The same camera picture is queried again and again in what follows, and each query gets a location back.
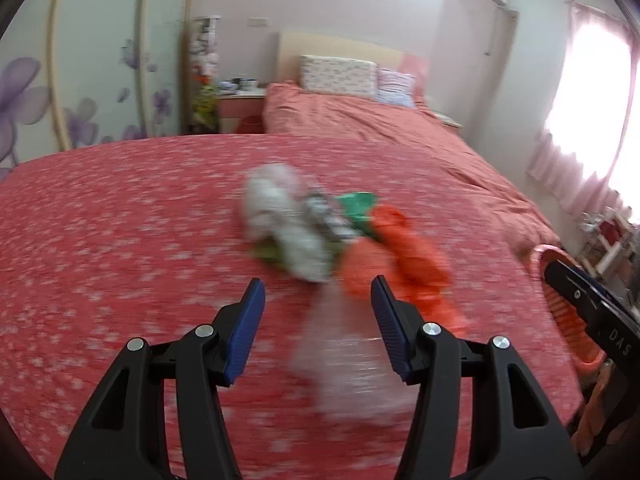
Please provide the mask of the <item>red plastic laundry basket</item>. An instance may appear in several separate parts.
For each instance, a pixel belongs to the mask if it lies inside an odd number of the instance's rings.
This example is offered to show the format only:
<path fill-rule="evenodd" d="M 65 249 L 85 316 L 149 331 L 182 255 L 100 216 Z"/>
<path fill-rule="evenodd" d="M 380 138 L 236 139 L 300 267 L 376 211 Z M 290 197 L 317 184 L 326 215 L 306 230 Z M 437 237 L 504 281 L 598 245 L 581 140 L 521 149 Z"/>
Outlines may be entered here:
<path fill-rule="evenodd" d="M 544 297 L 544 304 L 552 315 L 563 336 L 576 375 L 581 382 L 595 378 L 605 360 L 605 353 L 586 334 L 586 323 L 578 316 L 576 309 L 561 297 L 544 280 L 544 270 L 549 263 L 559 261 L 568 266 L 582 266 L 559 247 L 548 244 L 536 246 L 526 262 L 526 270 L 534 286 Z"/>

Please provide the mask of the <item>right bedside nightstand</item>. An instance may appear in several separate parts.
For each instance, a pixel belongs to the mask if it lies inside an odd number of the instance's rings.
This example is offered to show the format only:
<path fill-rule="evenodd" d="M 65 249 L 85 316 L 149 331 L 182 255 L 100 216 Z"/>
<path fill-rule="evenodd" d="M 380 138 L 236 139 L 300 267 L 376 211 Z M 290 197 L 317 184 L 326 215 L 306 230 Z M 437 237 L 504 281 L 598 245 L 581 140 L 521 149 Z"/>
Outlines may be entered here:
<path fill-rule="evenodd" d="M 454 119 L 452 119 L 451 117 L 445 115 L 445 114 L 440 114 L 440 113 L 435 113 L 434 116 L 439 120 L 439 122 L 442 124 L 442 126 L 444 128 L 446 128 L 447 130 L 453 132 L 454 134 L 459 134 L 461 129 L 462 129 L 462 125 L 459 124 L 458 122 L 456 122 Z"/>

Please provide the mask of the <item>white floral pillow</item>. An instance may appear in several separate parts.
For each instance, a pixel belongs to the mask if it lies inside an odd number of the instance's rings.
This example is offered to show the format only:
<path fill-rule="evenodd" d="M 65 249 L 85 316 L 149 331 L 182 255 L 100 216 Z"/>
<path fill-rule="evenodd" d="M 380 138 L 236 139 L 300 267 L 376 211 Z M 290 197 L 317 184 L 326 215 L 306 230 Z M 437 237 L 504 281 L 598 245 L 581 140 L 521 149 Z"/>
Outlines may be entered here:
<path fill-rule="evenodd" d="M 300 85 L 311 93 L 373 100 L 378 93 L 378 66 L 338 56 L 302 55 Z"/>

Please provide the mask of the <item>red floral bed quilt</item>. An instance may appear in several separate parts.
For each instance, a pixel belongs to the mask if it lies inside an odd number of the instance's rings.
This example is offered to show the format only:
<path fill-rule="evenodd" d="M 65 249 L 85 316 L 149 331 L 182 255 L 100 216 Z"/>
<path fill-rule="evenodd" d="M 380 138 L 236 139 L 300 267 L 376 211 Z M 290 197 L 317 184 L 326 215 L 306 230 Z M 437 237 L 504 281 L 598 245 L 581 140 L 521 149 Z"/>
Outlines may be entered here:
<path fill-rule="evenodd" d="M 174 136 L 25 162 L 1 185 L 1 408 L 44 471 L 126 342 L 180 338 L 238 301 L 267 305 L 244 374 L 221 393 L 247 479 L 389 479 L 410 420 L 332 424 L 290 369 L 314 296 L 265 266 L 241 224 L 247 174 L 284 162 L 329 193 L 375 193 L 448 257 L 468 336 L 508 336 L 560 419 L 582 395 L 544 297 L 461 174 L 420 148 L 304 136 Z"/>

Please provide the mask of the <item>floral glass wardrobe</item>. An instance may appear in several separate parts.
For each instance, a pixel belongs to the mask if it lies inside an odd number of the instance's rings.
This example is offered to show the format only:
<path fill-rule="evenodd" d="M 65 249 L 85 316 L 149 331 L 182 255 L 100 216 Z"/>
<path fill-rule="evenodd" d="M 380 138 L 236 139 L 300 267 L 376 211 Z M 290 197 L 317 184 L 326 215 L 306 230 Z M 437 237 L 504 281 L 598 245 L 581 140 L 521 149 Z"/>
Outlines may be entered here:
<path fill-rule="evenodd" d="M 190 0 L 1 0 L 1 174 L 183 132 Z"/>

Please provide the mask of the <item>white plastic bag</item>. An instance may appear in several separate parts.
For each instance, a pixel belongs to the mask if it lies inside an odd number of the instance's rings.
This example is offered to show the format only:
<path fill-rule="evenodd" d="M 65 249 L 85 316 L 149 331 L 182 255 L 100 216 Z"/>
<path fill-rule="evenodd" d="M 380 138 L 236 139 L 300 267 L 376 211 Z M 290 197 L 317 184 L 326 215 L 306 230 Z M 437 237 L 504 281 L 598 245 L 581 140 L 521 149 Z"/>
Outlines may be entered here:
<path fill-rule="evenodd" d="M 309 283 L 330 278 L 332 254 L 306 215 L 309 186 L 296 168 L 265 164 L 247 175 L 242 215 L 246 237 L 260 243 L 273 240 L 285 270 Z"/>

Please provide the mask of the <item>pink striped pillow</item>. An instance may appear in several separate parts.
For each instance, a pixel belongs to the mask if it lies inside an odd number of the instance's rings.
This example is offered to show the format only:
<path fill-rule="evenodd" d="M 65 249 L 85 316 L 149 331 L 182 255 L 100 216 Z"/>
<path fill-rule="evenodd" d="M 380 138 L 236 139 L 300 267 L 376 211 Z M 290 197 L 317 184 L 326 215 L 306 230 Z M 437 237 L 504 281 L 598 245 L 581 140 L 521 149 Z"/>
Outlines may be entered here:
<path fill-rule="evenodd" d="M 414 90 L 416 77 L 411 74 L 396 72 L 389 68 L 378 70 L 378 93 L 376 99 L 381 104 L 415 108 Z"/>

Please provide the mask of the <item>beige wooden headboard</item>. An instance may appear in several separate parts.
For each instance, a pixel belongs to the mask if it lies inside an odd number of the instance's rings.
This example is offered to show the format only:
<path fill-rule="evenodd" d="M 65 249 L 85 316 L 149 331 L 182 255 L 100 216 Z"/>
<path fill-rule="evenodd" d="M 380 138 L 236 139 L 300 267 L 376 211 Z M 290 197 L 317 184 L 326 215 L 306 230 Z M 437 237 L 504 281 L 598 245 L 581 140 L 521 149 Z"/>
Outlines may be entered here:
<path fill-rule="evenodd" d="M 378 66 L 416 77 L 415 96 L 425 96 L 427 62 L 420 56 L 383 47 L 379 44 L 329 36 L 318 32 L 286 30 L 279 36 L 274 80 L 299 82 L 299 59 L 303 54 L 356 58 Z"/>

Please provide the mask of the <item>orange plastic bag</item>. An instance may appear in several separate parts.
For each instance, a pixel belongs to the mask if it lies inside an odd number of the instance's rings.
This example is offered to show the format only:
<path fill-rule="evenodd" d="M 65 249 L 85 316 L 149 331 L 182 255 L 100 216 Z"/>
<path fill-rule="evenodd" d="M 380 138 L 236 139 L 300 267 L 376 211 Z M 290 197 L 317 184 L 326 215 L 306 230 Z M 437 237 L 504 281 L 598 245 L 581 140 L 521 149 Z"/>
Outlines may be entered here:
<path fill-rule="evenodd" d="M 372 280 L 382 275 L 394 296 L 417 307 L 424 320 L 465 337 L 468 320 L 450 299 L 454 277 L 444 253 L 393 206 L 374 206 L 370 227 L 374 237 L 358 238 L 337 268 L 344 291 L 368 299 Z"/>

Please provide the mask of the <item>cluttered white shelf unit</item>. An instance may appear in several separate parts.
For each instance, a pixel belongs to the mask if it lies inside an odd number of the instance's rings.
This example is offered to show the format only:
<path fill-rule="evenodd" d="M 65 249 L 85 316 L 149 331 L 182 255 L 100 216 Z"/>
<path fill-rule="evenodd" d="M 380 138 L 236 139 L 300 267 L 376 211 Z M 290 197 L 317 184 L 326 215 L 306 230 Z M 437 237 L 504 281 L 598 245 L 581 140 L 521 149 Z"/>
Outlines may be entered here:
<path fill-rule="evenodd" d="M 610 280 L 614 276 L 628 278 L 637 252 L 636 234 L 637 227 L 623 214 L 612 207 L 605 208 L 598 236 L 604 253 L 596 265 L 602 280 Z"/>

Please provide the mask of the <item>pink window curtain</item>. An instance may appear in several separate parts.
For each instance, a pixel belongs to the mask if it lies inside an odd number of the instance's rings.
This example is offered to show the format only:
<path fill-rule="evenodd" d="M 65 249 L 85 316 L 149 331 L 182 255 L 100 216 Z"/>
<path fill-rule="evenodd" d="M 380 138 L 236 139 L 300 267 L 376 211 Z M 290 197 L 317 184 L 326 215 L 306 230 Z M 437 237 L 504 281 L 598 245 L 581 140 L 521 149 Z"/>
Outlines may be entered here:
<path fill-rule="evenodd" d="M 564 61 L 528 174 L 574 217 L 612 208 L 639 221 L 639 38 L 570 4 Z"/>

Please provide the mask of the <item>salmon pink duvet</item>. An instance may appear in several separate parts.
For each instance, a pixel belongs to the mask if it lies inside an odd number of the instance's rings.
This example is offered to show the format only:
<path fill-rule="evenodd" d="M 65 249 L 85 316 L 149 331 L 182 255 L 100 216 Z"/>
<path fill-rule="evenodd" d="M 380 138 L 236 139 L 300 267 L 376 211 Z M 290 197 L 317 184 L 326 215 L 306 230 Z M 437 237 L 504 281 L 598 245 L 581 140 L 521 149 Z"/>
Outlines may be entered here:
<path fill-rule="evenodd" d="M 408 148 L 460 181 L 515 255 L 526 256 L 543 244 L 560 244 L 537 205 L 422 102 L 409 108 L 358 96 L 311 93 L 292 82 L 280 82 L 266 90 L 262 123 L 269 133 Z"/>

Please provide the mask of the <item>pink white nightstand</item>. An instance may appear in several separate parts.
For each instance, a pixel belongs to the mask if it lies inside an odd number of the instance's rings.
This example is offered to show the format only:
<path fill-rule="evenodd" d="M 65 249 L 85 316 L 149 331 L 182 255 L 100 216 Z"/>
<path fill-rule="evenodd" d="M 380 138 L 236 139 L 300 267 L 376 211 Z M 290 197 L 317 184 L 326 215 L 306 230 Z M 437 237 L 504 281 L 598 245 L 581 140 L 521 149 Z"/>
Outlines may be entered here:
<path fill-rule="evenodd" d="M 221 96 L 218 100 L 219 132 L 236 133 L 236 126 L 246 116 L 259 115 L 262 118 L 265 95 L 266 90 L 258 88 Z"/>

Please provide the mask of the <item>small red waste bin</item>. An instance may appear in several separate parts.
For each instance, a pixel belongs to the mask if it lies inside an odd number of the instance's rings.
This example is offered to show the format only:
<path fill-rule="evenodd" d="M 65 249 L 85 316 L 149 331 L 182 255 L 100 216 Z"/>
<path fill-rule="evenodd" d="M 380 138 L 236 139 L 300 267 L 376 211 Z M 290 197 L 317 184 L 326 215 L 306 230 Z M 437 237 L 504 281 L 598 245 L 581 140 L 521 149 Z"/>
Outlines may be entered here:
<path fill-rule="evenodd" d="M 235 128 L 237 134 L 262 134 L 264 124 L 259 115 L 243 117 Z"/>

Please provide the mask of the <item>clear bubble wrap sheet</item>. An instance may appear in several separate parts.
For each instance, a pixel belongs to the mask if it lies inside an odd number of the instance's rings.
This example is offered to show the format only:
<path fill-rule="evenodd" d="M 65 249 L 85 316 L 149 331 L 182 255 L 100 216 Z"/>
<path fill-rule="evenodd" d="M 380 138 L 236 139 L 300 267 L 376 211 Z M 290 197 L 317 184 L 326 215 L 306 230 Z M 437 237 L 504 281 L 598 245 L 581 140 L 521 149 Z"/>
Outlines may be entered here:
<path fill-rule="evenodd" d="M 337 278 L 314 295 L 290 367 L 311 383 L 314 407 L 331 422 L 390 426 L 416 404 L 416 388 L 390 366 L 369 301 Z"/>

